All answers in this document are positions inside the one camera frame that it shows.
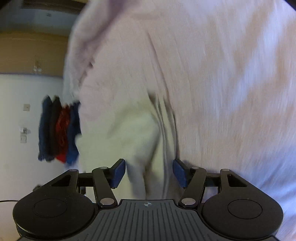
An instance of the light switch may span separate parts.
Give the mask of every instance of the light switch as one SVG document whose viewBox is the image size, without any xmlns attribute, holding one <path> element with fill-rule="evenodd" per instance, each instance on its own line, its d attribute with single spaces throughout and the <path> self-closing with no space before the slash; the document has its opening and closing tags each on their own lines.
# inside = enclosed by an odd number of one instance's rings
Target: light switch
<svg viewBox="0 0 296 241">
<path fill-rule="evenodd" d="M 23 111 L 30 111 L 30 104 L 24 104 Z"/>
<path fill-rule="evenodd" d="M 27 143 L 27 137 L 25 135 L 20 136 L 20 143 Z"/>
</svg>

